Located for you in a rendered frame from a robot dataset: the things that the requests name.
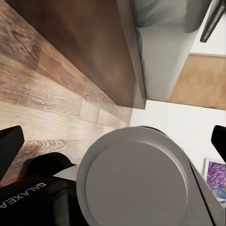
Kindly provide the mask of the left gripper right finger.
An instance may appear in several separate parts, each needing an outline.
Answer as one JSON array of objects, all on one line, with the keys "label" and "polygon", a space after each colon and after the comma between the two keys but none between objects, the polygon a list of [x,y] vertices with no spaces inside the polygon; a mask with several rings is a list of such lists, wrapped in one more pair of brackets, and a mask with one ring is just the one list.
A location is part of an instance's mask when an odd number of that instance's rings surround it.
[{"label": "left gripper right finger", "polygon": [[226,163],[226,127],[215,125],[211,142]]}]

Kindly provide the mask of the hardback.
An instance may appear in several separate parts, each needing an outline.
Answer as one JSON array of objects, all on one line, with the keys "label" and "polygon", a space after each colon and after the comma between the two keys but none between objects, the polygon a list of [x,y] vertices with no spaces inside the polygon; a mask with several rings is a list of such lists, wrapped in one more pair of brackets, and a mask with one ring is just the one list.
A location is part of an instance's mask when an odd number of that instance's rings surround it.
[{"label": "hardback", "polygon": [[206,43],[226,11],[226,0],[214,0],[200,42]]}]

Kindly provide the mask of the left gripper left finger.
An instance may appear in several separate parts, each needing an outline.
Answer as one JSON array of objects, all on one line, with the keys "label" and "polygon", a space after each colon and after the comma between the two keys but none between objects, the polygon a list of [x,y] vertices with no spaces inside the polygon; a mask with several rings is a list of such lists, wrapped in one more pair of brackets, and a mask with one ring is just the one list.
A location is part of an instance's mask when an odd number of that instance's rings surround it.
[{"label": "left gripper left finger", "polygon": [[0,182],[24,144],[20,125],[0,130]]}]

